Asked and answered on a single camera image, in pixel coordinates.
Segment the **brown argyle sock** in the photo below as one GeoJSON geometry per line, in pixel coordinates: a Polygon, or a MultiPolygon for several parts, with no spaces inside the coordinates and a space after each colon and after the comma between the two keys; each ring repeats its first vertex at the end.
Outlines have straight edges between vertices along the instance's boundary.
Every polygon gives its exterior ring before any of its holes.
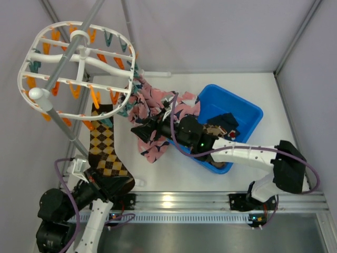
{"type": "Polygon", "coordinates": [[[92,121],[93,129],[90,131],[89,163],[103,176],[128,176],[129,181],[118,192],[118,196],[129,193],[135,186],[135,179],[124,163],[117,156],[114,148],[114,118],[108,118],[109,124],[101,121],[92,121]]]}
{"type": "Polygon", "coordinates": [[[211,124],[204,124],[203,125],[203,131],[207,134],[221,137],[223,138],[226,135],[226,131],[224,131],[220,126],[218,125],[211,125],[211,124]]]}

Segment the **navy blue sock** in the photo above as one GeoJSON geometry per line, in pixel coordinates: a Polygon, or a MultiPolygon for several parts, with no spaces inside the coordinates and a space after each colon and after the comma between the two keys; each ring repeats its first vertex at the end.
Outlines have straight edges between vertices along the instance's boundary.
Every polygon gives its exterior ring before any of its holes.
{"type": "Polygon", "coordinates": [[[215,116],[208,119],[206,124],[220,126],[224,131],[226,131],[226,135],[223,137],[226,140],[234,141],[241,134],[238,130],[239,123],[232,113],[224,113],[215,116]]]}

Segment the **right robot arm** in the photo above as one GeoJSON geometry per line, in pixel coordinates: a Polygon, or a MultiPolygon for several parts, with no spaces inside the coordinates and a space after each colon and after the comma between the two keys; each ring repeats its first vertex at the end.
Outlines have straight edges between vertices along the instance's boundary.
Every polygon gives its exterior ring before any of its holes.
{"type": "Polygon", "coordinates": [[[148,118],[131,131],[144,142],[152,135],[172,140],[176,147],[188,148],[185,154],[199,161],[238,163],[266,171],[264,178],[250,183],[246,193],[230,195],[231,210],[256,210],[281,193],[303,192],[306,160],[289,141],[281,140],[270,148],[229,141],[206,133],[191,115],[178,123],[170,118],[148,118]]]}

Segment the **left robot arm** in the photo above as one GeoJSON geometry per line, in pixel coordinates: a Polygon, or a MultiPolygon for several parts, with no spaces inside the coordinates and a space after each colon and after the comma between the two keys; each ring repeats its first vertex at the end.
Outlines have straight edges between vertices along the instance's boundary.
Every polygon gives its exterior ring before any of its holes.
{"type": "Polygon", "coordinates": [[[76,239],[81,226],[80,211],[92,206],[83,236],[73,252],[96,252],[98,242],[113,207],[130,176],[104,176],[92,169],[85,173],[85,180],[74,188],[49,189],[40,198],[38,217],[42,223],[36,233],[39,252],[67,252],[76,239]]]}

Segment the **white round clip hanger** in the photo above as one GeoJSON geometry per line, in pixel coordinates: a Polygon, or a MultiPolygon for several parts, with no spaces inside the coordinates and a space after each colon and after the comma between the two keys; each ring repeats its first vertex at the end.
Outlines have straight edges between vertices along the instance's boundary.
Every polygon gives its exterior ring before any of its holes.
{"type": "Polygon", "coordinates": [[[87,90],[94,107],[99,111],[97,115],[62,111],[58,111],[58,115],[61,118],[80,121],[107,119],[127,107],[137,74],[137,53],[132,43],[121,33],[94,24],[85,32],[76,32],[81,25],[82,22],[65,21],[42,29],[34,38],[19,69],[17,88],[32,109],[46,114],[28,93],[35,87],[45,89],[47,80],[53,74],[74,35],[82,35],[75,53],[62,69],[58,80],[54,82],[50,91],[47,90],[47,97],[51,101],[56,88],[61,85],[69,87],[74,99],[79,99],[81,92],[87,90]],[[119,77],[126,83],[115,85],[87,81],[87,67],[119,77]]]}

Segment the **blue plastic bin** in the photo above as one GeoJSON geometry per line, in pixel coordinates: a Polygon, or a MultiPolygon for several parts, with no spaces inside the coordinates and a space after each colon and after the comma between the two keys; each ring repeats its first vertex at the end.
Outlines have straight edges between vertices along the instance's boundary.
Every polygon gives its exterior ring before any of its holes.
{"type": "Polygon", "coordinates": [[[235,142],[245,143],[263,118],[263,111],[253,103],[215,84],[207,85],[198,95],[200,113],[198,123],[204,125],[215,116],[232,113],[239,123],[240,135],[235,142]]]}

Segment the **grey metal hanging rod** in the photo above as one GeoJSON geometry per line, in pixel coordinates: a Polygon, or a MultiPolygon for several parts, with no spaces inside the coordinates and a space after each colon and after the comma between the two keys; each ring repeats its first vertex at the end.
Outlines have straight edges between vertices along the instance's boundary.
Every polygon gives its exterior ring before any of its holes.
{"type": "MultiPolygon", "coordinates": [[[[97,15],[99,10],[101,9],[102,5],[104,4],[105,0],[97,0],[93,7],[91,8],[90,12],[88,13],[87,17],[85,18],[84,22],[80,26],[78,31],[85,32],[89,26],[91,25],[94,17],[97,15]]],[[[49,77],[47,80],[47,84],[45,86],[45,89],[50,91],[54,82],[58,80],[58,77],[61,74],[62,69],[65,67],[65,65],[70,61],[72,55],[75,53],[75,50],[77,49],[77,46],[79,45],[80,41],[82,39],[82,35],[74,35],[72,38],[69,46],[67,47],[67,50],[62,55],[61,59],[59,60],[56,69],[54,70],[53,74],[49,77]]]]}

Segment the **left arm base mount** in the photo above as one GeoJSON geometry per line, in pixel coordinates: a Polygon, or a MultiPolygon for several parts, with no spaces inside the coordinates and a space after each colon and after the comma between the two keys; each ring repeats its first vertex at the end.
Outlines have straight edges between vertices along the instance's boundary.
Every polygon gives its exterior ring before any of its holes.
{"type": "Polygon", "coordinates": [[[136,203],[136,194],[134,193],[128,193],[122,196],[118,196],[116,198],[116,205],[115,205],[115,209],[116,210],[134,210],[135,207],[135,203],[136,203]]]}

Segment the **white rack stand post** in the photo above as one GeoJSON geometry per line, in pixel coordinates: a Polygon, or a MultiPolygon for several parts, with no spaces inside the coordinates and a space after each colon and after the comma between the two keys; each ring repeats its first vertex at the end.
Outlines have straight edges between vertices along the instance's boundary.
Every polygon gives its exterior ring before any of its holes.
{"type": "Polygon", "coordinates": [[[78,139],[78,137],[70,130],[66,123],[61,119],[56,110],[53,108],[51,101],[47,97],[47,90],[38,87],[32,88],[29,91],[29,97],[34,100],[37,105],[48,114],[57,126],[68,137],[71,143],[75,145],[78,151],[85,157],[88,157],[88,151],[78,139]]]}

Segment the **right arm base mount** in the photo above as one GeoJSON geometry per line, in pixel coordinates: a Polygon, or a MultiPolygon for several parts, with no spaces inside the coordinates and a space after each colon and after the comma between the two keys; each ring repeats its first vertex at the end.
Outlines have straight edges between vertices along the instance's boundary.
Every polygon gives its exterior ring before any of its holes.
{"type": "Polygon", "coordinates": [[[230,209],[240,212],[253,210],[269,211],[276,207],[276,197],[271,197],[266,202],[260,202],[246,193],[229,194],[230,209]]]}

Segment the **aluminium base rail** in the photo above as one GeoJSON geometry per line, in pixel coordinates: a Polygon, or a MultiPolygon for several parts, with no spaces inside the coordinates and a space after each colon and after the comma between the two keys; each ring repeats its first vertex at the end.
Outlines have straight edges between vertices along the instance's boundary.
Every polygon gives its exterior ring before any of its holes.
{"type": "MultiPolygon", "coordinates": [[[[150,211],[228,211],[229,194],[241,192],[132,192],[136,194],[134,210],[150,211]]],[[[280,194],[276,197],[276,207],[287,213],[327,212],[329,206],[320,193],[305,195],[280,194]]]]}

